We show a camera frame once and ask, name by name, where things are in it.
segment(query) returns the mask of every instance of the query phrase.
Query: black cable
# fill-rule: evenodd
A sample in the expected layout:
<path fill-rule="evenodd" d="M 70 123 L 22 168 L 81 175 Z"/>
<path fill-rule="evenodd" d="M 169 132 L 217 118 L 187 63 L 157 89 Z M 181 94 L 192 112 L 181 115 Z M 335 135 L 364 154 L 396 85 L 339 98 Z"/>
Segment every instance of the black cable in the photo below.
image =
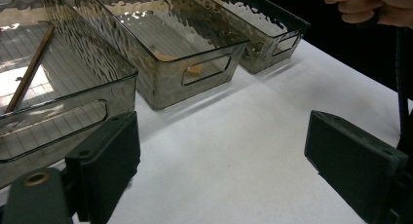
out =
<path fill-rule="evenodd" d="M 409 154 L 410 157 L 412 146 L 411 138 L 409 136 L 409 106 L 408 106 L 408 81 L 412 80 L 413 77 L 408 77 L 408 66 L 410 66 L 408 55 L 410 37 L 410 28 L 398 28 L 396 32 L 396 51 L 395 51 L 395 77 L 398 95 L 398 110 L 400 117 L 400 142 L 397 145 L 397 149 Z"/>

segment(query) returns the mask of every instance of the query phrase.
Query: white tabletop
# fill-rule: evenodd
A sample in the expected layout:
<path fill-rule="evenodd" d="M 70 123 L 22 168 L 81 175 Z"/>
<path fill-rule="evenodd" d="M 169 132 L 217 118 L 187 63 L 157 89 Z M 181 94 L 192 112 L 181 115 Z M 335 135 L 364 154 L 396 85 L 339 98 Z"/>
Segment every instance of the white tabletop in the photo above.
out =
<path fill-rule="evenodd" d="M 396 92 L 305 41 L 163 111 L 138 95 L 141 163 L 110 223 L 364 223 L 304 157 L 311 110 L 398 143 Z"/>

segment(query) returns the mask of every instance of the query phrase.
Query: hand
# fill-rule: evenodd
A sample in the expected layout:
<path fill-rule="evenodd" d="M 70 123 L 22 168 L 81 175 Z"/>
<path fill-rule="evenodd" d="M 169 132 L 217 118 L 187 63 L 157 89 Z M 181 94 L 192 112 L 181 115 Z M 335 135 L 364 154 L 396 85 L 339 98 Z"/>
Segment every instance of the hand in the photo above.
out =
<path fill-rule="evenodd" d="M 338 9 L 345 22 L 367 21 L 374 16 L 374 11 L 378 10 L 378 23 L 413 29 L 413 0 L 324 0 L 324 2 L 338 3 Z"/>

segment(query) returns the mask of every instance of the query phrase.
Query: plastic storage bin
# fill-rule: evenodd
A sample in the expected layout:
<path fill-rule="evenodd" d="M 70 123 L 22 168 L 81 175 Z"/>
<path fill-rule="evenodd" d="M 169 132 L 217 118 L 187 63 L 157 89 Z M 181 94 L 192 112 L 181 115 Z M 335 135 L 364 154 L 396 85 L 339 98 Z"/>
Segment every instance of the plastic storage bin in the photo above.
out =
<path fill-rule="evenodd" d="M 61 0 L 45 3 L 0 6 L 0 188 L 59 161 L 106 119 L 134 109 L 136 69 Z M 5 114 L 50 23 L 55 30 L 35 76 Z"/>
<path fill-rule="evenodd" d="M 268 0 L 195 0 L 249 39 L 240 64 L 252 74 L 290 58 L 310 26 Z"/>
<path fill-rule="evenodd" d="M 247 42 L 193 0 L 76 0 L 76 9 L 137 67 L 153 109 L 229 82 Z"/>

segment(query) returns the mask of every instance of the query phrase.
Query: screw hole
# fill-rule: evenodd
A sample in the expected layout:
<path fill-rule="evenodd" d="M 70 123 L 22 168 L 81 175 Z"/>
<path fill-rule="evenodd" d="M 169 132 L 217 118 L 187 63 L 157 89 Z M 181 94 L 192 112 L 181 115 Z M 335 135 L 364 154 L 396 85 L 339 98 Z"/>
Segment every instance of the screw hole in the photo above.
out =
<path fill-rule="evenodd" d="M 24 185 L 35 186 L 48 180 L 50 175 L 46 172 L 35 172 L 24 179 Z"/>

